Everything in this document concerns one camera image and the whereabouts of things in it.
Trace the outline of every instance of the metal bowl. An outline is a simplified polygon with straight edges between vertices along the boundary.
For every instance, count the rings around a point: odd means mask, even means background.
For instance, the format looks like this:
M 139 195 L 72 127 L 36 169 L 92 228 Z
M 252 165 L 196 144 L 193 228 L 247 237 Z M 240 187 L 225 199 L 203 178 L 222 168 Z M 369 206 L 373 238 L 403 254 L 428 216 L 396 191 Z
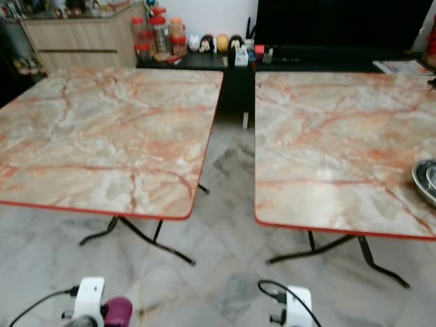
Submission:
M 436 188 L 430 184 L 430 180 L 435 181 L 436 178 L 436 160 L 419 161 L 411 171 L 416 187 L 424 200 L 436 208 Z

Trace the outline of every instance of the black cable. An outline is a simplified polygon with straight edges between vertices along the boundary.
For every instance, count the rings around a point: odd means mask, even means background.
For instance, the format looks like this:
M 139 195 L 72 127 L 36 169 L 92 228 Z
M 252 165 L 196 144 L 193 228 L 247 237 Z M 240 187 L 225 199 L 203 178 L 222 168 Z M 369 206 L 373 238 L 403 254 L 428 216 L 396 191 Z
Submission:
M 276 286 L 279 286 L 279 287 L 281 287 L 281 288 L 283 288 L 286 292 L 289 292 L 294 298 L 296 298 L 298 301 L 299 301 L 299 303 L 301 303 L 301 305 L 306 309 L 306 311 L 309 313 L 309 315 L 311 315 L 311 317 L 312 317 L 312 319 L 313 319 L 313 321 L 316 323 L 316 326 L 318 326 L 318 327 L 322 327 L 321 326 L 321 324 L 320 324 L 320 322 L 318 321 L 318 319 L 316 318 L 316 316 L 313 314 L 313 312 L 307 307 L 307 305 L 295 294 L 295 293 L 293 293 L 293 291 L 291 291 L 287 286 L 284 286 L 283 284 L 280 284 L 280 283 L 277 283 L 276 281 L 271 281 L 271 280 L 269 280 L 269 279 L 261 279 L 260 281 L 258 281 L 258 288 L 259 288 L 259 290 L 262 292 L 262 293 L 264 293 L 264 294 L 266 294 L 266 295 L 268 295 L 268 296 L 270 296 L 271 298 L 274 298 L 274 299 L 277 299 L 277 295 L 278 294 L 274 294 L 274 293 L 269 293 L 269 292 L 267 292 L 264 288 L 262 288 L 262 284 L 273 284 L 273 285 L 276 285 Z
M 63 290 L 63 291 L 57 291 L 57 292 L 51 293 L 51 294 L 43 297 L 41 300 L 33 303 L 29 308 L 27 308 L 22 313 L 20 313 L 20 315 L 11 322 L 9 327 L 12 327 L 22 316 L 27 314 L 30 310 L 32 310 L 37 305 L 40 305 L 41 303 L 43 303 L 45 300 L 47 300 L 47 299 L 49 299 L 49 298 L 51 298 L 53 296 L 61 295 L 61 294 L 69 294 L 70 296 L 76 296 L 78 290 L 79 290 L 79 287 L 78 287 L 78 285 L 76 285 L 76 286 L 74 286 L 72 288 L 69 288 L 69 289 L 66 289 L 66 290 Z

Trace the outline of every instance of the marble-pattern tabletop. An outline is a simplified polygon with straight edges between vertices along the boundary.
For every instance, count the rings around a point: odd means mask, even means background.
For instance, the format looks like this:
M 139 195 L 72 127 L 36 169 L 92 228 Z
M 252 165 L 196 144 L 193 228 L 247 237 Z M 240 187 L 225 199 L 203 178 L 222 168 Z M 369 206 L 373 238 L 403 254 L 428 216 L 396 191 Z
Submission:
M 436 239 L 411 169 L 436 157 L 428 76 L 256 74 L 259 223 Z
M 221 72 L 74 68 L 0 110 L 0 203 L 186 219 Z

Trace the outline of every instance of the purple object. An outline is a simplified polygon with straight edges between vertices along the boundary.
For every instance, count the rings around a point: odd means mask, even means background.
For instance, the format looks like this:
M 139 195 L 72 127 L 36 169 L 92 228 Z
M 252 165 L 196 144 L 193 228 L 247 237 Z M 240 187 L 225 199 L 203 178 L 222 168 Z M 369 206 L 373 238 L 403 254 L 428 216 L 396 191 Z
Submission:
M 105 305 L 108 308 L 104 318 L 105 327 L 129 327 L 133 307 L 128 299 L 122 296 L 111 298 Z

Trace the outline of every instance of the jar lid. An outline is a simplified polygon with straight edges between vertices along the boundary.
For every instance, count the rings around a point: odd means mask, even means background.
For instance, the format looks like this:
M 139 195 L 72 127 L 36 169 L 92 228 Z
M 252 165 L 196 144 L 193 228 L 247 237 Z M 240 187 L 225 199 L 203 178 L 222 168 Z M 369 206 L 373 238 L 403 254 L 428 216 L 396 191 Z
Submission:
M 171 43 L 174 43 L 174 44 L 186 44 L 186 36 L 183 36 L 183 37 L 171 37 Z
M 134 24 L 140 24 L 140 23 L 144 22 L 144 19 L 142 17 L 133 17 L 131 19 L 131 22 Z
M 180 17 L 171 18 L 171 24 L 181 24 L 181 23 L 182 23 L 182 18 Z
M 140 31 L 138 32 L 139 37 L 153 37 L 153 31 Z
M 153 8 L 154 15 L 162 15 L 165 12 L 166 12 L 166 8 L 165 7 L 156 7 L 156 8 Z
M 152 17 L 149 19 L 149 23 L 152 25 L 163 25 L 166 23 L 166 19 L 165 17 L 161 17 L 161 16 Z
M 147 44 L 135 44 L 135 50 L 145 50 L 148 51 L 151 49 L 151 45 Z

